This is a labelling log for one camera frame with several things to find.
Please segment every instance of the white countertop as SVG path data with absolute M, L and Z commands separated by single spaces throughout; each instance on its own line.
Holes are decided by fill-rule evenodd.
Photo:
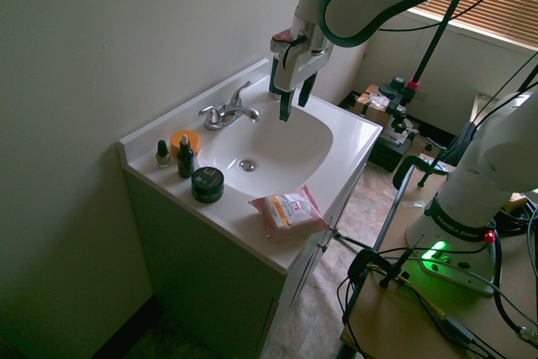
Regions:
M 155 158 L 157 141 L 164 139 L 168 143 L 170 135 L 177 130 L 196 131 L 200 135 L 202 148 L 204 142 L 218 136 L 218 131 L 209 131 L 203 127 L 204 117 L 198 116 L 198 110 L 208 105 L 219 105 L 220 102 L 229 101 L 233 91 L 246 80 L 251 80 L 253 84 L 244 93 L 245 106 L 250 106 L 249 102 L 256 103 L 260 100 L 278 103 L 267 94 L 270 70 L 271 64 L 268 60 L 260 61 L 245 69 L 133 134 L 125 136 L 119 141 L 119 153 L 122 167 L 127 172 L 194 214 L 234 243 L 241 245 L 276 271 L 287 273 L 288 268 L 304 248 L 308 236 L 281 242 L 268 240 L 261 216 L 248 204 L 254 197 L 226 185 L 224 177 L 223 197 L 216 203 L 200 203 L 191 194 L 190 178 L 179 177 L 176 159 L 171 158 L 169 167 L 159 168 Z M 297 107 L 297 98 L 298 94 L 293 103 L 294 108 L 300 108 Z M 318 171 L 305 182 L 319 205 L 319 210 L 326 219 L 329 219 L 326 214 L 332 213 L 345 196 L 346 190 L 361 169 L 361 163 L 366 159 L 367 152 L 382 128 L 316 97 L 310 97 L 307 106 L 301 109 L 322 120 L 333 135 L 327 158 L 321 163 Z M 278 119 L 263 116 L 262 118 Z M 238 122 L 239 120 L 221 130 L 233 131 L 234 125 Z M 293 111 L 286 124 L 293 125 Z M 283 193 L 291 191 L 293 190 L 282 190 Z

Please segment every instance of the wooden table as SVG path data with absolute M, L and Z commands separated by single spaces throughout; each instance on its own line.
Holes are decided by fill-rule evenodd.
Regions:
M 410 202 L 428 203 L 446 181 L 445 176 L 432 175 L 424 188 L 417 187 L 416 184 L 423 175 L 418 169 L 414 170 L 380 251 L 407 246 L 405 228 L 424 212 L 424 209 L 413 207 Z M 526 314 L 536 318 L 535 276 L 527 253 L 526 238 L 524 235 L 503 238 L 502 247 L 501 289 Z M 409 280 L 435 304 L 506 357 L 538 357 L 538 350 L 521 341 L 504 323 L 493 297 L 485 297 L 429 275 L 416 261 L 408 261 L 403 269 L 410 274 Z M 407 288 L 391 282 L 388 289 L 383 289 L 378 284 L 381 278 L 381 275 L 370 273 L 360 292 L 354 295 L 356 301 L 350 314 L 350 324 L 365 353 L 375 359 L 478 358 L 470 351 L 446 341 L 434 327 L 417 298 Z M 504 307 L 517 325 L 535 330 L 535 327 L 506 302 Z M 347 326 L 340 340 L 349 347 L 355 346 Z

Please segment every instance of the faucet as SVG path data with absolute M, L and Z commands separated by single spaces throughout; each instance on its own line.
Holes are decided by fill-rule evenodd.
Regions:
M 251 84 L 252 82 L 248 81 L 235 90 L 229 103 L 221 103 L 222 108 L 217 109 L 214 106 L 209 106 L 201 109 L 198 115 L 207 113 L 203 126 L 210 130 L 222 129 L 235 122 L 241 115 L 245 115 L 252 122 L 258 122 L 260 120 L 260 113 L 253 108 L 243 107 L 241 103 L 241 93 Z

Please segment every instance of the jar lid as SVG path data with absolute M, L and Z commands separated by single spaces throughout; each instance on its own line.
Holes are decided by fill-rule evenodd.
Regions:
M 200 151 L 200 136 L 193 130 L 185 129 L 178 130 L 170 136 L 170 153 L 172 156 L 177 157 L 177 152 L 179 151 L 179 144 L 182 141 L 183 136 L 188 137 L 188 141 L 191 142 L 191 149 L 196 156 Z
M 198 193 L 217 193 L 224 186 L 224 174 L 214 167 L 198 168 L 191 177 L 191 183 Z

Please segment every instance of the black box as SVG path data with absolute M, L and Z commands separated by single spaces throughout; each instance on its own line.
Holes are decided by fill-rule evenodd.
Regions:
M 409 137 L 400 146 L 394 142 L 379 138 L 373 146 L 368 161 L 376 163 L 389 172 L 393 172 L 412 143 L 413 141 Z

